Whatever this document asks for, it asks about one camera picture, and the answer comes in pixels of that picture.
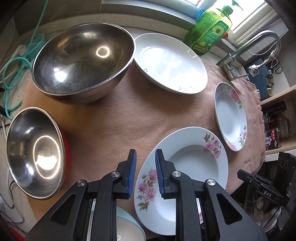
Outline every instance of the wooden shelf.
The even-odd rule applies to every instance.
[[[260,105],[270,105],[282,100],[290,100],[296,95],[296,85],[260,102]]]
[[[285,138],[280,148],[266,151],[266,155],[279,153],[280,151],[285,152],[293,149],[296,149],[296,134],[291,134],[288,138]]]

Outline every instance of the green bottle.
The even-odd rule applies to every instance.
[[[231,5],[239,6],[236,1],[232,1]],[[233,9],[228,5],[222,9],[210,7],[197,19],[183,42],[197,55],[204,55],[230,30],[232,22],[229,15],[232,13]]]

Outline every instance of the green hose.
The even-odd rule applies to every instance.
[[[9,115],[9,112],[11,111],[14,111],[16,110],[18,107],[21,106],[22,104],[22,101],[18,102],[14,107],[12,108],[8,108],[7,104],[8,104],[8,96],[9,96],[9,92],[14,89],[20,82],[20,77],[21,77],[21,73],[23,70],[27,69],[27,68],[30,68],[32,69],[32,65],[31,63],[28,61],[27,59],[27,55],[28,53],[31,51],[31,44],[32,42],[35,40],[35,36],[36,36],[36,32],[38,31],[38,28],[39,28],[39,25],[41,23],[41,20],[44,16],[44,13],[45,13],[45,10],[46,10],[46,7],[47,7],[47,4],[48,4],[48,1],[49,0],[46,0],[45,1],[45,4],[44,4],[44,7],[43,7],[43,10],[42,10],[42,13],[40,15],[40,18],[39,18],[39,21],[37,23],[37,26],[34,30],[34,33],[31,37],[31,40],[30,40],[30,43],[27,47],[27,50],[26,50],[26,53],[24,55],[24,57],[16,57],[16,58],[13,58],[13,59],[10,59],[6,64],[5,64],[5,67],[4,67],[4,70],[3,70],[3,75],[2,75],[2,84],[4,86],[4,95],[3,95],[3,103],[4,103],[4,108],[5,108],[5,113],[6,113],[6,116],[8,119],[12,120],[12,117]],[[9,83],[6,83],[4,81],[5,79],[5,74],[6,74],[6,71],[8,70],[9,66],[11,63],[15,62],[15,61],[19,61],[20,64],[21,64],[21,68],[18,70],[18,72],[15,74],[15,76],[11,79],[11,81]]]

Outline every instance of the brown cloth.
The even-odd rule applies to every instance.
[[[218,83],[228,82],[222,70],[203,60],[208,74],[204,91],[179,95],[149,81],[133,63],[119,85],[104,98],[87,105],[56,102],[29,82],[22,107],[38,106],[48,111],[66,132],[72,166],[68,181],[53,198],[38,201],[29,198],[39,220],[46,211],[79,179],[99,180],[116,170],[127,159],[131,148],[137,151],[135,181],[151,150],[168,134],[187,126],[200,126],[215,133],[222,141],[229,163],[226,190],[234,192],[242,181],[237,171],[256,173],[265,159],[265,139],[261,108],[254,84],[243,79],[233,81],[247,115],[248,136],[239,152],[230,150],[219,132],[214,115],[214,90]],[[118,206],[136,217],[133,196],[118,200]],[[147,239],[151,232],[145,230]]]

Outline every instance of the metal bowl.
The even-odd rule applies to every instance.
[[[6,138],[6,159],[16,184],[35,199],[49,199],[65,179],[67,153],[54,119],[28,107],[13,119]]]
[[[49,40],[33,64],[34,85],[67,104],[87,104],[122,80],[136,52],[132,35],[108,23],[69,28]]]

